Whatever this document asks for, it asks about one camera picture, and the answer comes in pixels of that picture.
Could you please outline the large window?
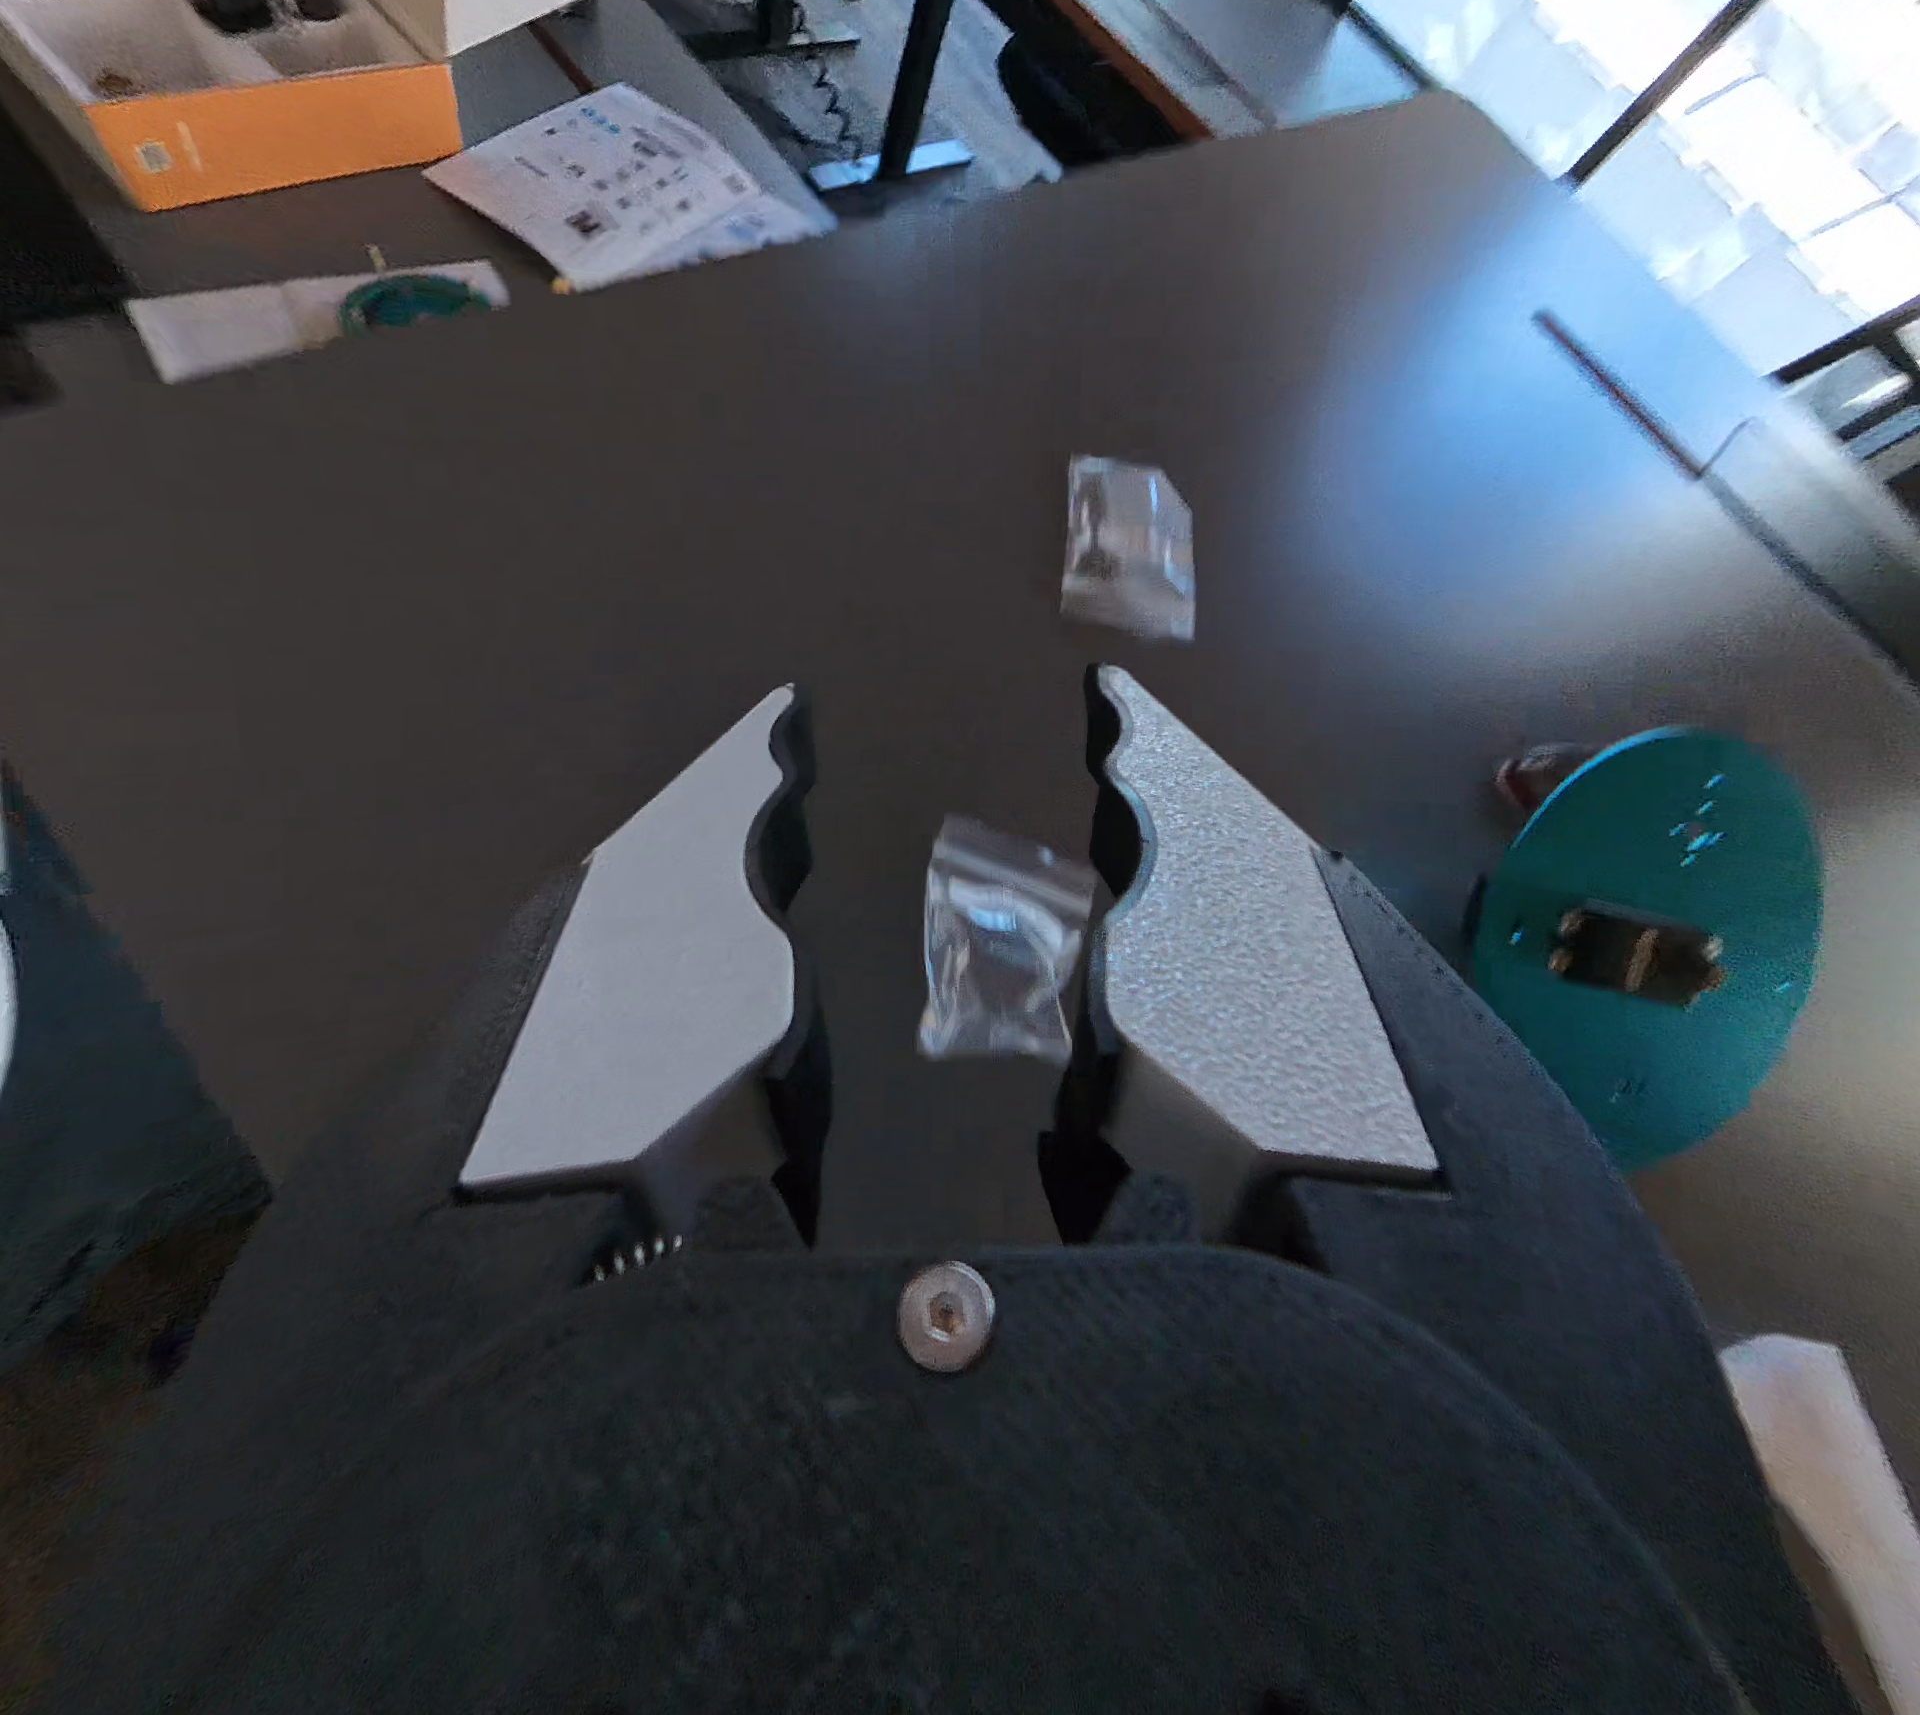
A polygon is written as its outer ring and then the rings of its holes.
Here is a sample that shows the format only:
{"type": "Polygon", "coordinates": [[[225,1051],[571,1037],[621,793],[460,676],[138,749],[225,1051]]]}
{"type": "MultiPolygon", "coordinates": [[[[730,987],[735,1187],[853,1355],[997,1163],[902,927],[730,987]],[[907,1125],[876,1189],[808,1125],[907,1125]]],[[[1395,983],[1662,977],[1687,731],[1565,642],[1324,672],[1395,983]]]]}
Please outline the large window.
{"type": "Polygon", "coordinates": [[[1916,0],[1356,0],[1836,438],[1916,420],[1916,0]]]}

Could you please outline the dark grey desk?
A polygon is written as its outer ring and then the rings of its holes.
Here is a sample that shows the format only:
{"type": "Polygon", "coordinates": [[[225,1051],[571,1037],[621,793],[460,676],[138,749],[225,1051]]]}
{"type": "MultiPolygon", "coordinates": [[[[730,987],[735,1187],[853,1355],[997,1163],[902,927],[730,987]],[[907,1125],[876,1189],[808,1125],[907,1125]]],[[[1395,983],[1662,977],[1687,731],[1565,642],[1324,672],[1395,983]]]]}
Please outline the dark grey desk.
{"type": "Polygon", "coordinates": [[[14,420],[6,755],[276,1179],[41,1709],[1851,1711],[1694,1287],[1465,959],[1499,761],[1663,725],[1823,879],[1683,1177],[1907,1397],[1916,528],[1461,100],[14,420]],[[1190,644],[1059,616],[1074,454],[1187,502],[1190,644]],[[1327,851],[1436,1187],[1059,1233],[1068,1065],[918,1053],[943,819],[1093,869],[1090,668],[1327,851]],[[818,1235],[462,1199],[579,865],[781,684],[818,1235]]]}

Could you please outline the white foam sheet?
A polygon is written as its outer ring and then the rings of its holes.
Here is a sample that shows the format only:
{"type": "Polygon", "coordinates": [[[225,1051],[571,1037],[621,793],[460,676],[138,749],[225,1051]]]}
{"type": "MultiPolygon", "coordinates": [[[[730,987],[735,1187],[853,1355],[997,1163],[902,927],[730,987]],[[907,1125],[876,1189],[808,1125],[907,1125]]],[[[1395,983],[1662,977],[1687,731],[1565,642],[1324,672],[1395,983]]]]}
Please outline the white foam sheet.
{"type": "Polygon", "coordinates": [[[356,340],[341,336],[335,306],[344,292],[385,270],[463,278],[482,288],[495,310],[512,302],[500,272],[477,260],[424,268],[377,264],[335,278],[143,296],[129,300],[123,314],[163,384],[198,382],[356,340]]]}

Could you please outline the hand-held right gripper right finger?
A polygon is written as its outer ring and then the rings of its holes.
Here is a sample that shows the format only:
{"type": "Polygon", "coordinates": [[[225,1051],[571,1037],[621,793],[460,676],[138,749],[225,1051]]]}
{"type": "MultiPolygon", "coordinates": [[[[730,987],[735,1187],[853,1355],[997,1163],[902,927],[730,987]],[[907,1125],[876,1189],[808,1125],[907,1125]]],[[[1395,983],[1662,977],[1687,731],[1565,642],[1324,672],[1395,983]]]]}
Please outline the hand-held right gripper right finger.
{"type": "Polygon", "coordinates": [[[1043,1133],[1059,1233],[1130,1177],[1231,1233],[1294,1177],[1432,1189],[1441,1161],[1329,887],[1329,853],[1121,668],[1084,676],[1088,931],[1072,1055],[1043,1133]]]}

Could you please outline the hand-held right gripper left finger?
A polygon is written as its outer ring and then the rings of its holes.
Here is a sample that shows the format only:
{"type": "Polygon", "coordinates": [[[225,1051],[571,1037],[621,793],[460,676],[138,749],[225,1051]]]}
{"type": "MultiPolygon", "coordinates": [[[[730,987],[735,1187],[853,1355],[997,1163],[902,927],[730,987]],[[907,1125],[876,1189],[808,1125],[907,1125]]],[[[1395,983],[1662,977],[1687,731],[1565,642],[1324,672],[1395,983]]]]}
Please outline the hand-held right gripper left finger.
{"type": "Polygon", "coordinates": [[[805,691],[776,686],[587,853],[462,1199],[611,1193],[681,1237],[711,1189],[743,1179],[818,1235],[830,1043],[789,923],[813,777],[805,691]]]}

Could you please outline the clear small parts bag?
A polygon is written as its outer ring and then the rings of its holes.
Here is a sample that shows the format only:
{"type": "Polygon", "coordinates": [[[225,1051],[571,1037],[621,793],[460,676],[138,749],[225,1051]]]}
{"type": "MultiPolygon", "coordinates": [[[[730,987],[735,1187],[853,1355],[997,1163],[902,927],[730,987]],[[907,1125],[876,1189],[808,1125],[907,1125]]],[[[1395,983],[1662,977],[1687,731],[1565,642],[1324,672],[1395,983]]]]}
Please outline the clear small parts bag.
{"type": "Polygon", "coordinates": [[[1192,510],[1165,472],[1069,456],[1059,616],[1140,640],[1194,640],[1192,510]]]}
{"type": "Polygon", "coordinates": [[[1066,997],[1091,919],[1091,865],[947,815],[924,877],[925,1059],[1072,1057],[1066,997]]]}

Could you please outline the blue round plate with cutout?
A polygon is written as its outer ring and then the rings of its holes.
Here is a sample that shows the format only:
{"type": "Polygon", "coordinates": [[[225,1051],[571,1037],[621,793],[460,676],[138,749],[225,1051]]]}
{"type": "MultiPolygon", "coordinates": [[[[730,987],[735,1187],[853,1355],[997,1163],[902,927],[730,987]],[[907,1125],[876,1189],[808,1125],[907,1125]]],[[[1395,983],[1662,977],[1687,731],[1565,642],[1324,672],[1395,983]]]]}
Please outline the blue round plate with cutout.
{"type": "Polygon", "coordinates": [[[1821,855],[1762,749],[1649,727],[1520,819],[1461,919],[1468,977],[1614,1165],[1689,1151],[1770,1075],[1809,995],[1821,855]]]}

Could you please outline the blue round metal base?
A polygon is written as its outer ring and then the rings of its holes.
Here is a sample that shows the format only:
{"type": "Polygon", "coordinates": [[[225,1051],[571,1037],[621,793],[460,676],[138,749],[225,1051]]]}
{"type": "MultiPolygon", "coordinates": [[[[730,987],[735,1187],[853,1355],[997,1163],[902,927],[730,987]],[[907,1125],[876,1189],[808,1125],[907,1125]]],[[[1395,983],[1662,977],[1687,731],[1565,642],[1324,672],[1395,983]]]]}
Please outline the blue round metal base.
{"type": "Polygon", "coordinates": [[[363,338],[424,322],[486,316],[494,308],[492,298],[463,278],[385,270],[344,292],[335,322],[341,336],[363,338]]]}

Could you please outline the black office chair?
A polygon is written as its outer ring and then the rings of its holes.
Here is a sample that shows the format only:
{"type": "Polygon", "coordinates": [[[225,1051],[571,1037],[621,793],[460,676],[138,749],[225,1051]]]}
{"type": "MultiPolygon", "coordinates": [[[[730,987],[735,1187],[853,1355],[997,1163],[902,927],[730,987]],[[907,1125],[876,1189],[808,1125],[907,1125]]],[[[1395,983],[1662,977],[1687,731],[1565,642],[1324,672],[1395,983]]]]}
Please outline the black office chair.
{"type": "Polygon", "coordinates": [[[132,1253],[265,1207],[268,1179],[4,765],[2,1369],[132,1253]]]}

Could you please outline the white foam block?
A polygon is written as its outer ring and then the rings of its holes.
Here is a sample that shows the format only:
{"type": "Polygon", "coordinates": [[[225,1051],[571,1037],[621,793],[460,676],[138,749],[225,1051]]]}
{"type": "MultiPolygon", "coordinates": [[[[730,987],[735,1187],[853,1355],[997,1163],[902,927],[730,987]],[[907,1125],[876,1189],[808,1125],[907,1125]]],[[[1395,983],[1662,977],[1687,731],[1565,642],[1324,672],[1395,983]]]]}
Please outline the white foam block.
{"type": "Polygon", "coordinates": [[[1914,1713],[1918,1531],[1843,1353],[1756,1335],[1717,1363],[1843,1683],[1861,1711],[1914,1713]]]}

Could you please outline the small red part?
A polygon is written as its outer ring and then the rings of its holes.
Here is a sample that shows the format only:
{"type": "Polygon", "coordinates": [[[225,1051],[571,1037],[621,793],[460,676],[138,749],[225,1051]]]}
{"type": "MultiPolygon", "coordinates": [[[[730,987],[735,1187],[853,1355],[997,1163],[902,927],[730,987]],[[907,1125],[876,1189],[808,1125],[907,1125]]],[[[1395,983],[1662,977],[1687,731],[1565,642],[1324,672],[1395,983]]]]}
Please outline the small red part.
{"type": "Polygon", "coordinates": [[[1494,771],[1494,789],[1511,815],[1526,819],[1537,813],[1548,795],[1592,761],[1593,755],[1593,745],[1569,741],[1537,743],[1499,761],[1494,771]]]}

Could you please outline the printed instruction booklet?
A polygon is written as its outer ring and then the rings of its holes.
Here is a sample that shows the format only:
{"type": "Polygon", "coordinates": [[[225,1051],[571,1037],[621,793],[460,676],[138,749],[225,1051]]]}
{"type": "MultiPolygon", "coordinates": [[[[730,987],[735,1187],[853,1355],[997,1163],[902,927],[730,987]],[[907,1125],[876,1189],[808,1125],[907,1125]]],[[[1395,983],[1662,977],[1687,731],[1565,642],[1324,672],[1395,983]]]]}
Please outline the printed instruction booklet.
{"type": "Polygon", "coordinates": [[[688,118],[611,86],[428,166],[424,180],[533,250],[570,292],[825,238],[688,118]]]}

